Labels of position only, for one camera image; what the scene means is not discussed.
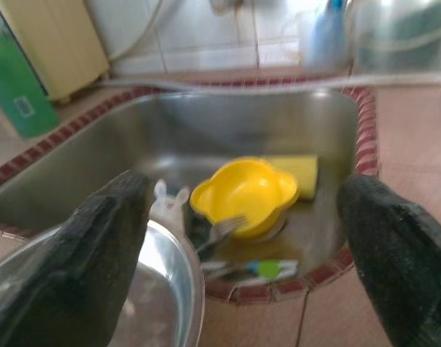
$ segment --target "stainless steel bowl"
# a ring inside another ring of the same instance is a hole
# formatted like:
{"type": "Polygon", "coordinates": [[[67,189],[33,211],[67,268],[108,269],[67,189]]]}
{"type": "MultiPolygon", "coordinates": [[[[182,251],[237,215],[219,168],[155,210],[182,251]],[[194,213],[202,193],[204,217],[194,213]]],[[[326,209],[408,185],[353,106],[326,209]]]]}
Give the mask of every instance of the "stainless steel bowl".
{"type": "MultiPolygon", "coordinates": [[[[0,262],[0,295],[19,280],[12,275],[16,269],[57,231],[45,232],[0,262]]],[[[192,245],[179,228],[150,220],[109,347],[196,346],[204,300],[204,281],[192,245]]]]}

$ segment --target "yellow sponge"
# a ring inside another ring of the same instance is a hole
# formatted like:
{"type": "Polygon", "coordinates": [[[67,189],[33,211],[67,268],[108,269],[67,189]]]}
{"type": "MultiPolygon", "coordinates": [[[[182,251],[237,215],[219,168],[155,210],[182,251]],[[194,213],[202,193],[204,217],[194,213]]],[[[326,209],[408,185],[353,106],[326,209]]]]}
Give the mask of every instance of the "yellow sponge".
{"type": "Polygon", "coordinates": [[[318,174],[316,155],[266,155],[263,158],[298,180],[299,199],[314,199],[318,174]]]}

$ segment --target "countertop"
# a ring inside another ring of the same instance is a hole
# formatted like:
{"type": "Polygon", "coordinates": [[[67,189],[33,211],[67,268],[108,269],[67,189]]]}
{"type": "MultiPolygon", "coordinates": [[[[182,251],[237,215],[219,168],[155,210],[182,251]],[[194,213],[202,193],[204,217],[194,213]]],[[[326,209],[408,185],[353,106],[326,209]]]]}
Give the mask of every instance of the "countertop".
{"type": "MultiPolygon", "coordinates": [[[[72,119],[116,89],[99,90],[59,110],[72,119]]],[[[441,222],[441,87],[374,91],[381,179],[441,222]]],[[[21,140],[0,113],[0,165],[38,139],[21,140]]],[[[0,238],[0,258],[17,248],[0,238]]],[[[355,268],[308,295],[274,304],[235,306],[207,300],[202,347],[383,347],[389,340],[355,268]]]]}

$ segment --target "sink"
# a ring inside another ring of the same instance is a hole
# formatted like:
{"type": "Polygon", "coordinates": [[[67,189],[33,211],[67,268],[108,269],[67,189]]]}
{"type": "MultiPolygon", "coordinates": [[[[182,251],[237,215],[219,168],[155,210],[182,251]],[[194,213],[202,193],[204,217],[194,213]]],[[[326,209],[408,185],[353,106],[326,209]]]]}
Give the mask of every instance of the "sink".
{"type": "Polygon", "coordinates": [[[245,155],[316,154],[317,194],[299,201],[264,243],[229,242],[213,260],[288,258],[308,273],[346,242],[335,208],[354,172],[359,107],[330,90],[281,95],[160,94],[106,112],[0,186],[0,223],[40,233],[128,168],[194,188],[245,155]]]}

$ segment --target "green bottle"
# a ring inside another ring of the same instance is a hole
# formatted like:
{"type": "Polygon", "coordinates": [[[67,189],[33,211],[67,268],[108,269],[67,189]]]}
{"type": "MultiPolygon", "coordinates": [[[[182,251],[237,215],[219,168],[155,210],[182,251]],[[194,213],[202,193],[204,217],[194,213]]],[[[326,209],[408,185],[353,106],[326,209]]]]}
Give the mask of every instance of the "green bottle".
{"type": "Polygon", "coordinates": [[[59,124],[56,112],[0,15],[0,107],[22,137],[34,137],[59,124]]]}

